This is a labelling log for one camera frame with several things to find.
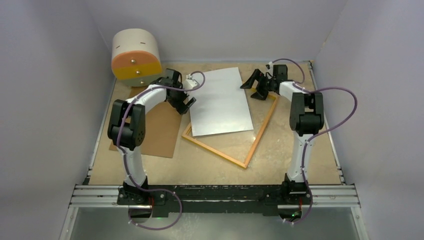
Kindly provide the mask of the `brown frame backing board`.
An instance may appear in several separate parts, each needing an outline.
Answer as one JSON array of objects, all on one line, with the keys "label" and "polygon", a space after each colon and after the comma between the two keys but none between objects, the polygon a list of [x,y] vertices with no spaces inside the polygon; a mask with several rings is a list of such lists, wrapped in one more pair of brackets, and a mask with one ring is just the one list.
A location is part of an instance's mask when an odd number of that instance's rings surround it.
[{"label": "brown frame backing board", "polygon": [[167,101],[156,104],[145,115],[145,133],[140,146],[143,155],[172,158],[182,115]]}]

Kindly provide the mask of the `yellow wooden picture frame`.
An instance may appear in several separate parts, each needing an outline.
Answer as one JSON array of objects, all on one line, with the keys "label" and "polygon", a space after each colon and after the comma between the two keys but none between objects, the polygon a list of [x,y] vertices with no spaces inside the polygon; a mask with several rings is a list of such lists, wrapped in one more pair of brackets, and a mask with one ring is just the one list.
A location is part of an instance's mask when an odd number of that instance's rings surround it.
[{"label": "yellow wooden picture frame", "polygon": [[234,157],[231,157],[231,156],[229,156],[229,155],[227,155],[227,154],[225,154],[225,153],[223,153],[223,152],[221,152],[221,151],[219,151],[219,150],[217,150],[217,149],[215,149],[215,148],[213,148],[213,147],[211,147],[211,146],[209,146],[205,143],[200,142],[199,140],[195,139],[193,136],[190,136],[189,134],[192,131],[192,123],[191,122],[187,125],[185,130],[182,132],[181,137],[183,139],[193,143],[194,145],[197,145],[198,147],[200,147],[204,150],[207,150],[207,151],[211,152],[212,154],[214,154],[216,156],[219,156],[220,158],[228,160],[228,161],[232,162],[233,164],[235,164],[235,165],[237,165],[237,166],[239,166],[243,169],[246,169],[249,166],[249,163],[251,162],[251,160],[252,160],[252,158],[253,158],[253,156],[256,152],[256,149],[257,149],[257,147],[258,147],[258,145],[261,141],[261,138],[262,138],[269,122],[270,122],[270,119],[271,119],[271,117],[272,117],[272,115],[275,111],[275,108],[278,104],[278,101],[279,101],[279,97],[275,94],[269,94],[268,97],[273,100],[272,105],[271,105],[266,117],[264,118],[263,123],[262,123],[262,125],[261,125],[261,127],[260,127],[260,129],[259,129],[259,131],[258,131],[258,133],[255,137],[255,140],[252,143],[244,161],[237,160]]}]

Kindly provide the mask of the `building and sky photo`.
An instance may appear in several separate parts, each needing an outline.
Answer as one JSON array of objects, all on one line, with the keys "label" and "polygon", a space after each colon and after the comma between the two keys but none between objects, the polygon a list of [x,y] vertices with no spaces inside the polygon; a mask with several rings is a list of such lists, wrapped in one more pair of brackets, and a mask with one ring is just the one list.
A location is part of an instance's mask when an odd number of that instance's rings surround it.
[{"label": "building and sky photo", "polygon": [[206,71],[204,85],[190,96],[191,132],[195,137],[254,129],[238,67]]}]

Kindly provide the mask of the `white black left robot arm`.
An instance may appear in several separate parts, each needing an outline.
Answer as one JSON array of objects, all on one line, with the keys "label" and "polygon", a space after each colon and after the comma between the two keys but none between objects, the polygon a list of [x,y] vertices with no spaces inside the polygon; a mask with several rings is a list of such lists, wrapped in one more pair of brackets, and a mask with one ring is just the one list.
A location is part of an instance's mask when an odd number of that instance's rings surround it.
[{"label": "white black left robot arm", "polygon": [[152,81],[138,95],[126,100],[115,100],[107,129],[107,136],[112,140],[123,157],[126,177],[122,188],[125,194],[138,205],[149,199],[147,175],[143,170],[141,145],[146,136],[146,114],[157,105],[167,102],[179,115],[184,115],[196,102],[189,97],[189,92],[204,85],[189,74],[183,79],[182,74],[167,68],[165,75]]}]

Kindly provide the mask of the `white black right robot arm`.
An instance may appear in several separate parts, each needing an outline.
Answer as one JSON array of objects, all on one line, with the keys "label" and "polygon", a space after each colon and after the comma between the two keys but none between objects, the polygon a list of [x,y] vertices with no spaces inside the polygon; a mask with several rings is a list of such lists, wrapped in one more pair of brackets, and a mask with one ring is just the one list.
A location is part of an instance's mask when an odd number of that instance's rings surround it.
[{"label": "white black right robot arm", "polygon": [[241,89],[255,87],[253,99],[266,100],[273,92],[290,101],[289,127],[293,132],[292,158],[282,182],[280,196],[288,204],[300,195],[309,193],[307,187],[308,165],[314,137],[324,127],[324,104],[321,93],[313,93],[288,78],[285,64],[267,64],[267,71],[255,69]]}]

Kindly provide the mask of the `white orange yellow drawer cabinet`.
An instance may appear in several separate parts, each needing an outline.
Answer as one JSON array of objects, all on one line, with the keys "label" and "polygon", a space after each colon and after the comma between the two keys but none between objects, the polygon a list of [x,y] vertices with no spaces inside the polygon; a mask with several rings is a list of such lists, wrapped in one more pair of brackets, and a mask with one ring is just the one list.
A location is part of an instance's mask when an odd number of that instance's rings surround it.
[{"label": "white orange yellow drawer cabinet", "polygon": [[163,73],[155,37],[141,28],[124,29],[112,39],[111,70],[115,78],[129,87],[143,87]]}]

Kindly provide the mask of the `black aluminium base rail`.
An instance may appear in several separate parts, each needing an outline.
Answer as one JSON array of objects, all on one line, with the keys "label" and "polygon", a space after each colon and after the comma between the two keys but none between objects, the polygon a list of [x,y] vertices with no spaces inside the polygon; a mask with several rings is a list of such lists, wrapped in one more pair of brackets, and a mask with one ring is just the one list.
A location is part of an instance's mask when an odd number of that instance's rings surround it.
[{"label": "black aluminium base rail", "polygon": [[312,185],[311,193],[285,194],[271,185],[151,185],[142,196],[117,185],[78,185],[70,207],[124,208],[136,214],[166,218],[171,213],[261,214],[298,219],[309,208],[352,208],[360,201],[353,185]]}]

